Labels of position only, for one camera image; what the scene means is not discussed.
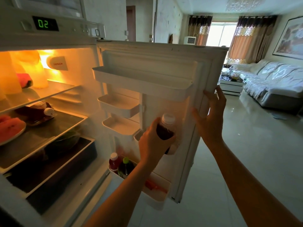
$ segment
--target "crystal chandelier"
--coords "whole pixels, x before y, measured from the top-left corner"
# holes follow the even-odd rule
[[[241,12],[251,10],[264,0],[229,0],[226,6],[228,12]]]

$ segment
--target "hand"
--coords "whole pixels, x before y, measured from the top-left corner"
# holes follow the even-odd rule
[[[208,91],[203,92],[209,99],[210,105],[210,112],[205,118],[199,116],[197,109],[193,108],[192,110],[199,134],[208,148],[223,143],[223,112],[226,105],[226,98],[219,85],[216,87],[216,90],[217,94]]]
[[[167,140],[159,138],[156,129],[160,120],[160,117],[156,118],[139,140],[140,162],[146,164],[151,171],[154,170],[165,151],[176,140],[176,136]]]

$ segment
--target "sofa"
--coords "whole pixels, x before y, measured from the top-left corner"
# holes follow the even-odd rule
[[[232,65],[243,89],[262,107],[297,113],[303,106],[303,68],[275,61]]]

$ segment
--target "forearm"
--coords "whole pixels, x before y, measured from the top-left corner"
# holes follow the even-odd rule
[[[224,142],[210,146],[210,151],[248,226],[302,226],[246,169]]]
[[[146,179],[153,169],[139,163],[121,185],[108,197],[85,227],[127,226]]]

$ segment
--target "picture frame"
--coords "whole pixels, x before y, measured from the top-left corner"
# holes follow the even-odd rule
[[[287,21],[272,55],[303,60],[303,16]]]

